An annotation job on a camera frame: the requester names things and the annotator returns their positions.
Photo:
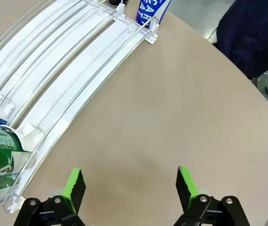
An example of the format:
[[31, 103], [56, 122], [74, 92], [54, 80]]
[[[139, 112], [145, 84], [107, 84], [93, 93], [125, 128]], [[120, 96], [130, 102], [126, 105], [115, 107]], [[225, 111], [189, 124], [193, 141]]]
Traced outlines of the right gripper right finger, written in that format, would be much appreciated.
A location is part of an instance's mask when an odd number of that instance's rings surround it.
[[173, 226], [250, 226], [235, 196], [225, 196], [219, 201], [213, 196], [201, 194], [188, 168], [178, 167], [175, 185], [183, 214]]

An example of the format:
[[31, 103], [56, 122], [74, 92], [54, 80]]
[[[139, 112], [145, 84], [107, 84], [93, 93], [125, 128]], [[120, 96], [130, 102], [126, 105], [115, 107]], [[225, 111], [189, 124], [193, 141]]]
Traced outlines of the white can dispenser rack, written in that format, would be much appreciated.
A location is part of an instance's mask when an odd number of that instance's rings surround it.
[[17, 135], [31, 155], [0, 202], [7, 212], [95, 93], [143, 42], [157, 39], [158, 20], [143, 25], [97, 0], [36, 5], [0, 41], [0, 129]]

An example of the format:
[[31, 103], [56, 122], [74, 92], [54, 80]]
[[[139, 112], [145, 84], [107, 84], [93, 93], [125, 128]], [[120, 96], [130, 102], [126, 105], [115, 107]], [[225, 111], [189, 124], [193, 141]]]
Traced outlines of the person in dark hooded jacket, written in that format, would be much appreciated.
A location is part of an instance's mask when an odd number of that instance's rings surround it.
[[216, 38], [214, 46], [248, 79], [268, 71], [268, 0], [235, 0]]

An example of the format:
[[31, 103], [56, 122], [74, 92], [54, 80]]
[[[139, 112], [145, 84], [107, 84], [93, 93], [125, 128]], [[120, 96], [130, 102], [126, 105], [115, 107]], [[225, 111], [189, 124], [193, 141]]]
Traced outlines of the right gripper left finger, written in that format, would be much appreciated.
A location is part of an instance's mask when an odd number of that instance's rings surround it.
[[85, 226], [78, 216], [85, 189], [81, 169], [74, 168], [61, 195], [26, 199], [14, 226]]

